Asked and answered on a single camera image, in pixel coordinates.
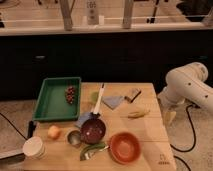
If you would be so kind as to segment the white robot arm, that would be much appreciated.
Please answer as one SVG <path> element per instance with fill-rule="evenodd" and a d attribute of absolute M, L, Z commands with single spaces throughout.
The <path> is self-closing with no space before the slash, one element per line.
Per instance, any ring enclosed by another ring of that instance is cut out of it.
<path fill-rule="evenodd" d="M 166 86 L 157 95 L 165 125 L 170 125 L 176 116 L 173 108 L 186 99 L 213 114 L 213 87 L 205 84 L 207 78 L 208 69 L 200 62 L 174 68 L 166 74 Z"/>

